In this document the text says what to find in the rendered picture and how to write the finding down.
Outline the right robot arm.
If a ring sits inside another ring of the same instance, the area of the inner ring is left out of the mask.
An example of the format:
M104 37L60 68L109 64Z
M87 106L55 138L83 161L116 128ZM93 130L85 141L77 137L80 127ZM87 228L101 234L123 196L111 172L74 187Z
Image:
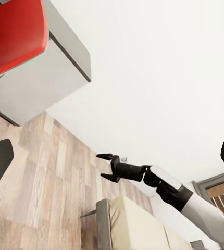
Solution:
M167 204L171 204L187 217L207 237L224 244L224 213L192 192L157 165L135 166L128 164L128 157L120 159L113 154L98 154L96 157L109 160L113 174L101 176L113 183L121 178L135 180L152 188Z

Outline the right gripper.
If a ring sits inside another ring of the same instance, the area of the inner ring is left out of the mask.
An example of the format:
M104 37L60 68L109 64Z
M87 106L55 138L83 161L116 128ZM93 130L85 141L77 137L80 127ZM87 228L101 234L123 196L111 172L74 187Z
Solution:
M104 174L101 176L113 183L118 183L121 178L129 180L129 170L132 167L132 164L125 164L120 162L119 156L113 154L98 154L96 157L109 160L111 164L111 169L113 174Z

